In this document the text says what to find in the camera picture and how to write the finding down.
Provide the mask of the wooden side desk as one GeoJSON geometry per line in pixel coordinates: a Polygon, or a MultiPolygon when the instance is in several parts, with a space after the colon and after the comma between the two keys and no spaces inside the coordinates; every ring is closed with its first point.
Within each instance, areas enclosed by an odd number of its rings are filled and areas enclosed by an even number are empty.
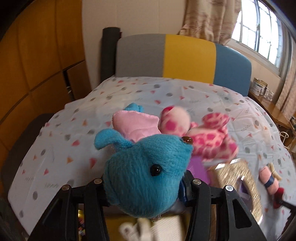
{"type": "Polygon", "coordinates": [[[265,99],[262,96],[256,96],[250,91],[248,92],[248,97],[257,102],[278,126],[292,129],[292,125],[290,124],[290,122],[286,119],[280,109],[277,108],[273,102],[265,99]]]}

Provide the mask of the pink spotted plush toy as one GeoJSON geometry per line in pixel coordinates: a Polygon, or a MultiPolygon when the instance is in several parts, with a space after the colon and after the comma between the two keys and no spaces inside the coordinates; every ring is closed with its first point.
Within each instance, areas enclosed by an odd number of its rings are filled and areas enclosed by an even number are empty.
{"type": "Polygon", "coordinates": [[[230,162],[237,156],[239,147],[229,136],[229,120],[227,114],[210,113],[203,116],[202,124],[198,125],[184,108],[168,106],[161,112],[158,128],[163,134],[191,138],[192,155],[200,157],[203,162],[230,162]]]}

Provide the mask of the tin cans on desk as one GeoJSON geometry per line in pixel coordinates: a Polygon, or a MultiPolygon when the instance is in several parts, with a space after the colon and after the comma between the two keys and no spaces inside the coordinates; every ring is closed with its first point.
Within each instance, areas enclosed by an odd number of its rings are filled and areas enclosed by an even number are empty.
{"type": "Polygon", "coordinates": [[[253,93],[255,96],[264,97],[269,101],[272,101],[274,96],[274,93],[268,87],[268,84],[262,80],[259,80],[258,78],[253,79],[250,86],[250,92],[253,93]]]}

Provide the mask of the purple cardboard box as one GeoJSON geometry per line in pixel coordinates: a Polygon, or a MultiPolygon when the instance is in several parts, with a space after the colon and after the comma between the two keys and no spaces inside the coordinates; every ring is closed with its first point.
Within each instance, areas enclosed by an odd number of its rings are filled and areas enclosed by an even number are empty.
{"type": "Polygon", "coordinates": [[[206,168],[203,166],[201,157],[192,156],[187,166],[187,170],[191,172],[194,178],[200,179],[206,184],[210,184],[211,181],[206,168]]]}

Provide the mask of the black rolled mat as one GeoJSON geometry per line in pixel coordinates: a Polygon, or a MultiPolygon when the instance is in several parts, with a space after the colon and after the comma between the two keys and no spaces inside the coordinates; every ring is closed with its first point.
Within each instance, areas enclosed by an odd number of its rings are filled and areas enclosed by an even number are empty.
{"type": "Polygon", "coordinates": [[[100,81],[108,79],[115,74],[117,42],[121,38],[118,27],[107,27],[102,30],[100,81]]]}

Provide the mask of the grey yellow blue sofa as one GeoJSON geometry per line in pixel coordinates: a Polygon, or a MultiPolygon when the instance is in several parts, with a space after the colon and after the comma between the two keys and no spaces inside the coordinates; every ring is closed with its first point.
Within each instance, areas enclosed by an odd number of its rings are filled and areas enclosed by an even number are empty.
{"type": "Polygon", "coordinates": [[[171,34],[139,34],[117,43],[117,77],[164,77],[215,84],[247,96],[251,62],[223,46],[171,34]]]}

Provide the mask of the white towel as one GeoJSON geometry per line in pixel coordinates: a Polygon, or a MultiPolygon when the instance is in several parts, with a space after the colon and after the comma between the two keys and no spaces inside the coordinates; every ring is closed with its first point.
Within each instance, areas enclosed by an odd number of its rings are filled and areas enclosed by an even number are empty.
{"type": "Polygon", "coordinates": [[[185,215],[167,215],[158,219],[138,218],[136,223],[124,222],[118,231],[124,240],[184,240],[188,218],[185,215]]]}

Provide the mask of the blue elephant plush toy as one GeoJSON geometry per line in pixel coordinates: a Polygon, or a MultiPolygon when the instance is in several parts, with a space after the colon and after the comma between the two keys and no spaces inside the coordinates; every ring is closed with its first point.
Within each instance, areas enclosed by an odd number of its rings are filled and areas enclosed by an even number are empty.
{"type": "Polygon", "coordinates": [[[178,198],[180,181],[189,164],[193,141],[158,129],[159,118],[131,103],[112,116],[113,127],[97,133],[94,146],[112,146],[103,180],[108,202],[137,218],[155,218],[178,198]]]}

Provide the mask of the ornate gold tissue box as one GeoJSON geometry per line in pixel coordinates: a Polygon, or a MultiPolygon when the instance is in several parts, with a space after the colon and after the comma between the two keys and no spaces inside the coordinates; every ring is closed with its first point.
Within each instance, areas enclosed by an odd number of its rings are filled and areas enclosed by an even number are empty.
{"type": "Polygon", "coordinates": [[[229,164],[220,163],[207,170],[211,184],[223,188],[231,185],[247,205],[258,224],[263,220],[260,193],[245,159],[234,159],[229,164]]]}

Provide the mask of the beige patterned curtain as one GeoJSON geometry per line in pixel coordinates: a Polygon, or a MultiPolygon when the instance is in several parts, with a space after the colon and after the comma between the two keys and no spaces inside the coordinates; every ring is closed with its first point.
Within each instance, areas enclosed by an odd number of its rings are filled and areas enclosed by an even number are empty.
{"type": "Polygon", "coordinates": [[[240,11],[241,0],[188,0],[179,34],[225,46],[240,11]]]}

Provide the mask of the cream cloth bundle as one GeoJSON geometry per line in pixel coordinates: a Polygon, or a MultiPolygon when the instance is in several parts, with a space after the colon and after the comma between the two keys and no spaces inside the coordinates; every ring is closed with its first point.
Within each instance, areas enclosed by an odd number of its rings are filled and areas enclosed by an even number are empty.
{"type": "Polygon", "coordinates": [[[281,181],[282,180],[282,177],[275,170],[274,164],[273,163],[268,163],[267,166],[269,167],[273,178],[276,178],[278,181],[281,181]]]}

